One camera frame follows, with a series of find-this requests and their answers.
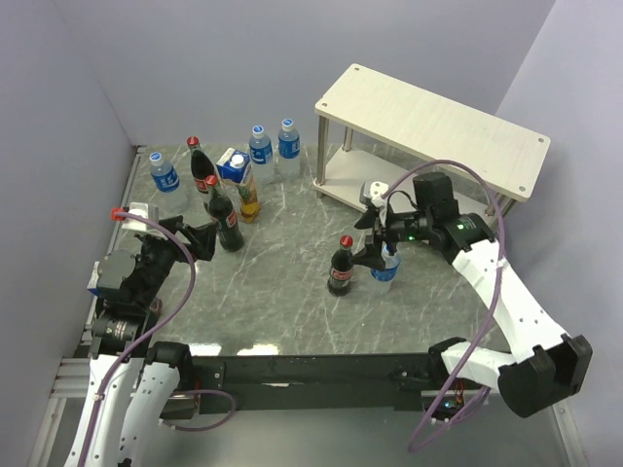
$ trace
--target juice carton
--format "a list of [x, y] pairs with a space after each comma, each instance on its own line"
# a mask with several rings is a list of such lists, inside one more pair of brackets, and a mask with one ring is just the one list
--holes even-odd
[[234, 192], [231, 199], [234, 208], [240, 214], [240, 219], [246, 223], [253, 222], [260, 212], [261, 206], [257, 198], [249, 155], [230, 148], [216, 163], [216, 169], [223, 186], [229, 193]]

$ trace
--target gray wall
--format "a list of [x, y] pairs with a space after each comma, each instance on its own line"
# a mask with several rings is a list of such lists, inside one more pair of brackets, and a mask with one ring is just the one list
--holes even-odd
[[0, 452], [25, 465], [131, 146], [51, 0], [0, 2]]
[[623, 464], [623, 3], [558, 0], [498, 114], [552, 138], [510, 259], [595, 354], [573, 413], [594, 467]]
[[353, 62], [493, 113], [554, 0], [55, 0], [133, 144], [246, 140]]

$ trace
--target gray marble surface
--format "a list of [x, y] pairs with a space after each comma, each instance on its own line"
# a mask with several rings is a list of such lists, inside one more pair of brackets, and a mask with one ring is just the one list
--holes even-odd
[[[246, 150], [244, 144], [234, 146]], [[329, 155], [337, 150], [332, 145]], [[204, 146], [213, 161], [227, 146]], [[414, 157], [387, 148], [365, 148], [404, 167]], [[163, 204], [150, 173], [148, 156], [162, 152], [173, 162], [191, 197], [185, 221], [207, 221], [190, 173], [185, 145], [140, 148], [130, 200]], [[470, 339], [486, 314], [469, 284], [440, 254], [422, 244], [401, 245], [403, 257], [388, 294], [368, 292], [368, 269], [356, 267], [351, 292], [334, 298], [326, 288], [330, 258], [340, 236], [350, 234], [356, 251], [364, 233], [352, 225], [359, 213], [312, 189], [316, 148], [305, 145], [302, 176], [258, 187], [262, 211], [254, 224], [240, 223], [244, 247], [225, 252], [217, 244], [212, 262], [197, 262], [193, 295], [156, 340], [183, 341], [194, 354], [242, 353], [333, 354], [426, 351], [453, 336]], [[456, 189], [481, 197], [478, 188], [454, 176]], [[161, 209], [161, 217], [177, 213]], [[118, 247], [137, 250], [139, 243], [122, 233]], [[189, 279], [186, 265], [175, 265], [159, 296], [163, 313], [182, 297]], [[501, 332], [492, 329], [483, 346], [505, 349]]]

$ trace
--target white wooden shelf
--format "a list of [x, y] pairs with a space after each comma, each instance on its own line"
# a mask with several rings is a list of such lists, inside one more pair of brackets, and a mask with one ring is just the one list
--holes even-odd
[[[351, 65], [318, 100], [315, 112], [320, 116], [320, 134], [328, 119], [425, 161], [462, 162], [498, 193], [516, 201], [530, 198], [550, 144], [545, 135], [358, 64]], [[319, 145], [326, 142], [324, 137], [319, 135]], [[326, 167], [326, 183], [316, 187], [353, 207], [360, 208], [350, 196], [352, 186], [358, 190], [365, 181], [354, 179], [353, 172], [386, 182], [393, 181], [389, 173], [404, 172], [371, 155], [359, 160], [354, 156], [360, 152], [348, 158], [347, 154], [334, 158]], [[469, 177], [460, 169], [447, 168]]]
[[[326, 183], [319, 186], [314, 182], [315, 188], [361, 212], [365, 211], [364, 205], [359, 202], [362, 180], [375, 180], [390, 184], [407, 171], [365, 151], [352, 149], [346, 152], [342, 148], [327, 163], [326, 170]], [[412, 199], [415, 199], [412, 180], [413, 177], [406, 179], [398, 186], [398, 190], [404, 190], [411, 195]], [[457, 192], [455, 192], [455, 198], [458, 200], [460, 212], [474, 212], [486, 218], [485, 208], [487, 206], [485, 204]], [[394, 212], [413, 210], [409, 201], [400, 194], [391, 197], [391, 207]]]

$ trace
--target cola bottle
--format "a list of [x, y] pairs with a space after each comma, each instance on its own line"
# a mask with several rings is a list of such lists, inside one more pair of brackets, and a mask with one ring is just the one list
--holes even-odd
[[186, 140], [186, 144], [188, 144], [188, 149], [191, 151], [191, 172], [193, 173], [193, 178], [195, 179], [195, 186], [197, 187], [199, 193], [203, 195], [203, 201], [208, 202], [209, 194], [206, 180], [210, 175], [218, 177], [216, 167], [208, 156], [205, 155], [197, 136], [191, 136], [188, 138]]
[[238, 216], [232, 201], [225, 195], [216, 175], [205, 179], [209, 201], [203, 204], [212, 220], [218, 222], [218, 239], [224, 250], [238, 251], [244, 244], [238, 227]]
[[344, 235], [340, 238], [340, 249], [331, 258], [331, 269], [327, 287], [331, 295], [342, 297], [350, 291], [352, 277], [352, 237]]

